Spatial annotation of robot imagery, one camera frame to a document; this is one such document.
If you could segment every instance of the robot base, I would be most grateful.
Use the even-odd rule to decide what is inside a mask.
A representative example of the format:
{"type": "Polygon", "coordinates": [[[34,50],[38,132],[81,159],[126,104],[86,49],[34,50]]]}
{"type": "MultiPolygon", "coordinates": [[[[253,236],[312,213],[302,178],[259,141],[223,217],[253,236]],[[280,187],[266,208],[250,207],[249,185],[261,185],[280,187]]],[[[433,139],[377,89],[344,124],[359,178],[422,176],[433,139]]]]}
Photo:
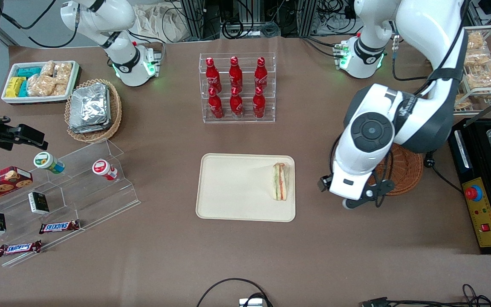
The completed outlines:
{"type": "Polygon", "coordinates": [[[128,86],[143,85],[150,78],[158,76],[160,71],[160,60],[162,58],[160,52],[155,53],[152,48],[147,49],[142,45],[138,45],[136,48],[140,51],[140,60],[138,64],[132,68],[131,72],[119,72],[113,65],[117,77],[128,86]]]}
{"type": "MultiPolygon", "coordinates": [[[[347,41],[341,42],[341,46],[347,47],[347,54],[343,58],[335,58],[335,65],[338,70],[345,70],[350,76],[355,78],[368,78],[374,75],[374,72],[380,68],[384,54],[382,54],[378,61],[375,61],[372,64],[365,64],[362,58],[359,58],[354,50],[354,44],[357,39],[358,37],[355,36],[347,41]]],[[[341,51],[333,48],[333,54],[341,54],[341,51]]]]}

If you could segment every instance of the snack rack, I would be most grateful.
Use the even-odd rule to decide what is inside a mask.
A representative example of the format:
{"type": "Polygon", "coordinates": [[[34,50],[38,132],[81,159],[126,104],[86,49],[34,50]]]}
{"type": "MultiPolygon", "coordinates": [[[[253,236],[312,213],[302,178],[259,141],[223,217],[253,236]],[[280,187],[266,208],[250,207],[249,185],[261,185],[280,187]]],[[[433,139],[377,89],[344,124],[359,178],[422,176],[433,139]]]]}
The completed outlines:
{"type": "MultiPolygon", "coordinates": [[[[467,33],[480,32],[483,39],[486,41],[487,48],[490,50],[491,55],[491,26],[477,26],[477,27],[464,27],[467,33]]],[[[476,115],[483,111],[485,108],[491,105],[491,87],[479,87],[471,89],[467,81],[467,74],[475,73],[473,70],[482,70],[487,67],[468,67],[464,66],[464,76],[460,83],[459,93],[463,96],[456,100],[456,105],[462,103],[466,99],[470,99],[471,105],[463,109],[454,109],[454,115],[456,116],[471,116],[476,115]]]]}
{"type": "Polygon", "coordinates": [[[200,54],[199,64],[200,99],[202,101],[202,118],[205,123],[210,124],[229,124],[239,122],[275,122],[276,120],[276,57],[274,52],[249,52],[249,53],[226,53],[226,54],[200,54]],[[241,119],[234,119],[230,109],[230,79],[228,70],[230,69],[230,58],[236,56],[243,72],[243,90],[240,96],[243,99],[244,115],[241,119]],[[261,119],[253,116],[253,96],[255,95],[255,69],[257,59],[265,58],[265,68],[269,73],[267,76],[267,86],[264,90],[266,100],[265,116],[261,119]],[[215,67],[219,71],[222,91],[218,94],[221,98],[222,108],[225,116],[216,119],[210,111],[208,103],[208,81],[206,78],[206,58],[213,58],[215,67]]]}
{"type": "MultiPolygon", "coordinates": [[[[41,240],[42,255],[59,243],[140,204],[132,183],[124,177],[117,157],[123,152],[111,141],[90,144],[61,157],[66,165],[60,174],[45,169],[31,171],[33,183],[0,197],[0,212],[5,214],[6,232],[0,235],[2,244],[14,245],[41,240]],[[97,159],[105,159],[118,170],[117,179],[109,181],[92,172],[97,159]],[[50,213],[32,213],[28,194],[45,194],[50,213]],[[80,220],[76,231],[39,234],[41,224],[80,220]]],[[[2,266],[15,266],[36,253],[19,253],[1,258],[2,266]]]]}

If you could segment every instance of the white robotic arm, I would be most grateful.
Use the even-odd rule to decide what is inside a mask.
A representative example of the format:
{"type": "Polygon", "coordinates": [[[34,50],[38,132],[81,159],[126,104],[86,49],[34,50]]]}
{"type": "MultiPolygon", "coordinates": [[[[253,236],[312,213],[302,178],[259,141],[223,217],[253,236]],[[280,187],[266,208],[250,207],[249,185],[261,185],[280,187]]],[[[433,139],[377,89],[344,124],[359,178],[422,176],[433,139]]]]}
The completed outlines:
{"type": "MultiPolygon", "coordinates": [[[[376,3],[378,8],[386,7],[379,10],[380,14],[384,18],[395,17],[399,33],[431,61],[434,72],[428,79],[432,86],[427,99],[379,84],[366,87],[353,97],[344,120],[345,129],[335,150],[332,175],[322,178],[329,191],[345,198],[343,205],[348,209],[393,189],[393,183],[382,182],[382,178],[378,182],[380,186],[367,183],[393,142],[413,152],[427,152],[446,141],[452,127],[453,104],[462,77],[467,43],[460,27],[462,0],[378,0],[370,1],[368,6],[367,2],[356,0],[356,5],[371,8],[372,3],[376,3]]],[[[380,18],[373,19],[376,20],[374,26],[366,21],[368,33],[363,31],[353,43],[360,47],[360,54],[357,54],[358,49],[350,46],[347,68],[352,76],[367,76],[376,69],[376,61],[369,64],[361,55],[364,50],[378,47],[367,45],[367,41],[381,44],[385,40],[384,46],[387,43],[385,23],[380,22],[380,18]]]]}
{"type": "Polygon", "coordinates": [[[134,25],[135,12],[126,0],[76,0],[60,8],[66,26],[100,45],[113,61],[124,84],[139,86],[156,74],[151,48],[135,46],[126,30],[134,25]]]}

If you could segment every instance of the coca-cola bottle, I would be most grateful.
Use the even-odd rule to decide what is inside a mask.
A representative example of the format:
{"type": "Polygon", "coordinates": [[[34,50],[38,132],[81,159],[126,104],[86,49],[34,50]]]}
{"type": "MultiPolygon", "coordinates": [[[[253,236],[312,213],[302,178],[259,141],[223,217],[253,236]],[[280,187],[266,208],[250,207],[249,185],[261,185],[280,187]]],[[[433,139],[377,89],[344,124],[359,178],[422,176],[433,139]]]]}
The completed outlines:
{"type": "Polygon", "coordinates": [[[221,78],[219,77],[219,71],[213,63],[213,58],[206,58],[206,78],[208,79],[208,85],[213,87],[217,93],[221,93],[221,78]]]}
{"type": "Polygon", "coordinates": [[[244,115],[244,109],[242,104],[242,97],[237,87],[230,89],[230,109],[232,110],[232,117],[234,119],[241,119],[244,115]]]}
{"type": "Polygon", "coordinates": [[[253,113],[255,118],[261,119],[265,116],[266,100],[263,95],[263,89],[260,86],[255,88],[255,95],[253,96],[253,113]]]}
{"type": "Polygon", "coordinates": [[[257,68],[255,69],[255,87],[260,87],[264,90],[266,88],[268,75],[269,73],[266,71],[265,67],[265,58],[258,58],[257,68]]]}
{"type": "Polygon", "coordinates": [[[238,89],[238,93],[243,89],[242,69],[238,65],[238,58],[233,56],[230,58],[230,70],[228,71],[230,76],[230,87],[238,89]]]}
{"type": "Polygon", "coordinates": [[[210,89],[208,89],[208,94],[210,95],[208,103],[210,104],[210,110],[212,111],[213,116],[218,120],[222,119],[222,117],[225,116],[225,113],[222,110],[221,99],[217,96],[216,89],[210,87],[210,89]]]}

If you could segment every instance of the brown tabletop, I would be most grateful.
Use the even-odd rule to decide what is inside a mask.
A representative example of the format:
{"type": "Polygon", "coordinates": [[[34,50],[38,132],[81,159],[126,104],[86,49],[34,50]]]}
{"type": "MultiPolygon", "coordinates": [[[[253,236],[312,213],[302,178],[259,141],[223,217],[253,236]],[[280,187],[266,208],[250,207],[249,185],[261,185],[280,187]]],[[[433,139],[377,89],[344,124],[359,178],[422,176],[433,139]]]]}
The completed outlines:
{"type": "MultiPolygon", "coordinates": [[[[329,171],[329,148],[358,89],[378,82],[413,91],[421,81],[395,81],[388,60],[372,78],[351,78],[299,39],[220,39],[167,49],[160,77],[132,88],[106,66],[99,47],[10,48],[11,63],[75,60],[81,81],[104,78],[117,87],[123,119],[112,141],[124,151],[119,159],[142,204],[23,264],[0,267],[0,306],[194,306],[211,284],[229,277],[259,283],[276,306],[355,306],[380,296],[455,301],[463,283],[491,298],[491,256],[477,255],[462,195],[431,170],[378,209],[345,210],[340,197],[316,185],[329,171]],[[199,53],[255,51],[277,54],[276,122],[203,124],[199,53]],[[209,152],[292,156],[295,219],[198,218],[199,165],[209,152]]],[[[402,78],[428,72],[413,48],[402,46],[399,54],[402,78]]],[[[63,113],[62,104],[0,101],[1,115],[43,131],[56,156],[86,145],[68,136],[63,113]]],[[[24,145],[0,150],[0,169],[31,169],[37,152],[24,145]]],[[[435,159],[458,183],[447,146],[435,159]]],[[[233,306],[254,292],[248,284],[222,284],[203,304],[233,306]]]]}

